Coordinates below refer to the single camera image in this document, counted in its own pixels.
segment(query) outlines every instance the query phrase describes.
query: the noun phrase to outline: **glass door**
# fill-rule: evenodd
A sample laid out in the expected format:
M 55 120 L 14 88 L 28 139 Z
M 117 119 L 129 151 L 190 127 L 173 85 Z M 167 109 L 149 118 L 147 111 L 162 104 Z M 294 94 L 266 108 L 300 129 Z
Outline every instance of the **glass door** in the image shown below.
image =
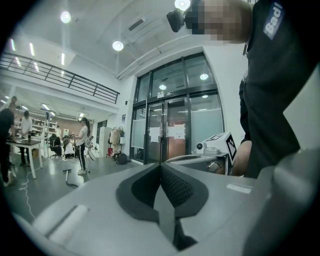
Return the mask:
M 188 109 L 186 98 L 150 104 L 146 162 L 159 163 L 187 153 Z

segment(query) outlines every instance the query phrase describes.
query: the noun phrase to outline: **black hair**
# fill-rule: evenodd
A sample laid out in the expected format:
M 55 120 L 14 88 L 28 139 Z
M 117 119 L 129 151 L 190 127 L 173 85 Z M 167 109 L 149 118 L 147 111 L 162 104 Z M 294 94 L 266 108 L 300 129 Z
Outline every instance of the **black hair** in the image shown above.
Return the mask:
M 86 127 L 88 127 L 88 132 L 86 133 L 86 135 L 89 137 L 91 131 L 90 131 L 90 123 L 88 119 L 86 119 L 85 117 L 82 117 L 81 122 L 84 122 Z

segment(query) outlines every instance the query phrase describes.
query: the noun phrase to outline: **floor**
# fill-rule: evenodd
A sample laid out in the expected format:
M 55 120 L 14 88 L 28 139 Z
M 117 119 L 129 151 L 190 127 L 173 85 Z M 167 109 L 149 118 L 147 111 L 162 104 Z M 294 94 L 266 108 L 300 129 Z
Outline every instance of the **floor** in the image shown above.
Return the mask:
M 15 154 L 14 163 L 19 163 L 20 157 L 20 155 Z M 50 204 L 76 189 L 66 185 L 66 174 L 63 173 L 63 170 L 71 169 L 68 174 L 68 182 L 81 186 L 92 179 L 139 166 L 134 162 L 117 165 L 109 157 L 98 157 L 95 162 L 86 158 L 86 168 L 90 169 L 90 173 L 79 176 L 77 172 L 81 167 L 78 159 L 72 158 L 67 159 L 67 161 L 61 161 L 61 158 L 43 158 L 42 162 L 43 168 L 36 171 L 36 179 L 33 179 L 32 174 L 29 173 L 31 172 L 30 167 L 19 166 L 15 168 L 16 178 L 14 184 L 8 187 L 1 186 L 11 211 L 19 214 L 29 223 L 34 220 L 32 214 L 37 217 Z M 33 164 L 35 169 L 39 168 L 39 159 L 34 158 Z M 26 190 L 20 190 L 26 186 L 28 203 L 32 214 L 27 205 Z

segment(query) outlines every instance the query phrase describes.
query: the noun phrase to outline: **railing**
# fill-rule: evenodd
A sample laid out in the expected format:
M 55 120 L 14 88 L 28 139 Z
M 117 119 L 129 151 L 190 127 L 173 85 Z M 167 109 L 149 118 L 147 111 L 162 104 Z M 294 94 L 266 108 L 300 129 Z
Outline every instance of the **railing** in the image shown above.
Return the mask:
M 0 59 L 0 69 L 44 80 L 114 104 L 117 103 L 120 94 L 60 67 L 17 54 L 3 53 Z

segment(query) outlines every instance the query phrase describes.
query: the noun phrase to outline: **white shoe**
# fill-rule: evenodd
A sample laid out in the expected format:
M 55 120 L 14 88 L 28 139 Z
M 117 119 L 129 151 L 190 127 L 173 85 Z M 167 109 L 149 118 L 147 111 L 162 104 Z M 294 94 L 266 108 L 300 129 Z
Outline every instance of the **white shoe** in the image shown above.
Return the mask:
M 85 170 L 82 170 L 82 169 L 78 171 L 78 175 L 84 175 L 84 174 L 86 174 L 86 173 L 87 173 L 87 172 L 86 172 Z
M 12 183 L 14 183 L 14 175 L 13 175 L 13 173 L 12 173 L 12 171 L 8 171 L 8 183 L 9 184 L 12 184 Z

